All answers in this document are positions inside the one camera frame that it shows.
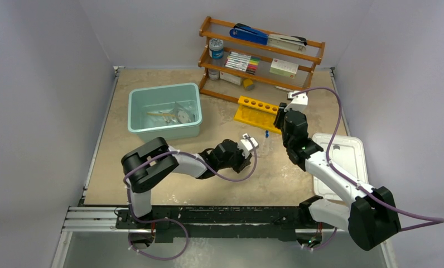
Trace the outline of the amber rubber tubing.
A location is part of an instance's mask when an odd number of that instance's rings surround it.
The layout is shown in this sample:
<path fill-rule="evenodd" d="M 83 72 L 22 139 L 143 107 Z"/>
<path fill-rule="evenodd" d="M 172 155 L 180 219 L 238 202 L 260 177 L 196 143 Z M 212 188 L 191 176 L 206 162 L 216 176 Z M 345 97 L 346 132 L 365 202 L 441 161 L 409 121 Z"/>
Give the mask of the amber rubber tubing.
<path fill-rule="evenodd" d="M 159 117 L 169 117 L 169 118 L 175 118 L 176 117 L 172 113 L 150 113 L 150 112 L 147 112 L 147 115 L 149 115 L 149 116 L 159 116 Z"/>

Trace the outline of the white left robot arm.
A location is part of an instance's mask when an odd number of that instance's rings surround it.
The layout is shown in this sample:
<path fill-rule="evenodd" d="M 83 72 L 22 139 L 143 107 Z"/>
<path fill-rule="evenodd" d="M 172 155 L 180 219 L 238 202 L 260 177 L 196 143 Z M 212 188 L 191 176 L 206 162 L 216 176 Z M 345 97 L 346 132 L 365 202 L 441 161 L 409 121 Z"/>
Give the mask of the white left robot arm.
<path fill-rule="evenodd" d="M 146 228 L 152 220 L 151 190 L 171 173 L 204 180 L 213 176 L 226 179 L 219 170 L 236 173 L 248 165 L 256 166 L 259 143 L 244 134 L 235 142 L 226 139 L 214 148 L 198 154 L 183 152 L 157 137 L 127 153 L 121 159 L 126 185 L 130 221 L 137 228 Z"/>

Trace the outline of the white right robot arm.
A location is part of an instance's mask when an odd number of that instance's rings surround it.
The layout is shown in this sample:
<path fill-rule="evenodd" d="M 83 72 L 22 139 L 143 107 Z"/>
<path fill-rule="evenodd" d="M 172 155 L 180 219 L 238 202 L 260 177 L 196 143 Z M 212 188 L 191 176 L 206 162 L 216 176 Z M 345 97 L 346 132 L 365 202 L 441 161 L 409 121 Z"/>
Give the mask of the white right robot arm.
<path fill-rule="evenodd" d="M 393 194 L 386 187 L 361 184 L 352 175 L 339 175 L 328 162 L 324 149 L 308 137 L 307 119 L 302 112 L 280 103 L 274 121 L 281 130 L 288 158 L 301 170 L 324 182 L 344 202 L 333 203 L 313 197 L 301 203 L 298 219 L 305 227 L 318 222 L 347 231 L 352 240 L 369 251 L 401 230 Z"/>

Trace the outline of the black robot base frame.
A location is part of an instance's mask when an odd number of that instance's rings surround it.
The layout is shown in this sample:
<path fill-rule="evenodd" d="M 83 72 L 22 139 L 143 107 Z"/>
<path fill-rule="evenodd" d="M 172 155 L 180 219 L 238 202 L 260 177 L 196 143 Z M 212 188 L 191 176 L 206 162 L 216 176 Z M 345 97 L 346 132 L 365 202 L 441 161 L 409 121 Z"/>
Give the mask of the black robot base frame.
<path fill-rule="evenodd" d="M 272 238 L 311 247 L 327 239 L 332 227 L 307 218 L 299 206 L 176 206 L 154 205 L 149 221 L 135 220 L 129 210 L 117 212 L 116 229 L 148 231 L 156 242 L 174 238 Z"/>

